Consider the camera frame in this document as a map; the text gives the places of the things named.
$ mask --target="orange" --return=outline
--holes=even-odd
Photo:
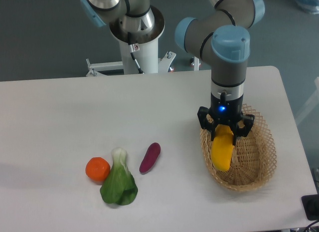
[[[86,165],[85,173],[93,181],[105,181],[110,173],[110,164],[101,157],[94,157]]]

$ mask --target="yellow fruit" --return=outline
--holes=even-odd
[[[210,157],[214,167],[220,171],[228,171],[233,153],[234,134],[229,126],[218,125],[211,145]]]

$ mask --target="woven basket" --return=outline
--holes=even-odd
[[[201,146],[209,172],[220,185],[239,192],[263,186],[271,179],[277,167],[276,148],[266,121],[259,112],[246,104],[243,104],[242,112],[255,115],[255,122],[248,136],[237,140],[227,172],[214,168],[210,158],[210,133],[203,129],[200,131]]]

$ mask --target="bok choy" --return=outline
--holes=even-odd
[[[111,153],[113,165],[100,193],[105,203],[125,206],[134,201],[138,188],[126,165],[127,151],[118,147]]]

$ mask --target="black cable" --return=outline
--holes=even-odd
[[[313,226],[314,224],[317,224],[319,223],[319,220],[315,221],[315,222],[312,222],[310,225],[308,225],[303,232],[306,232],[306,231],[309,231],[310,227]]]
[[[132,45],[132,34],[131,34],[130,32],[128,32],[128,44],[129,44],[129,45]],[[132,57],[133,61],[135,61],[135,65],[136,65],[136,67],[138,68],[139,74],[144,74],[144,72],[143,72],[143,70],[141,69],[141,67],[140,67],[140,65],[139,65],[139,63],[138,63],[138,61],[136,60],[136,58],[135,58],[133,52],[131,52],[131,57]]]

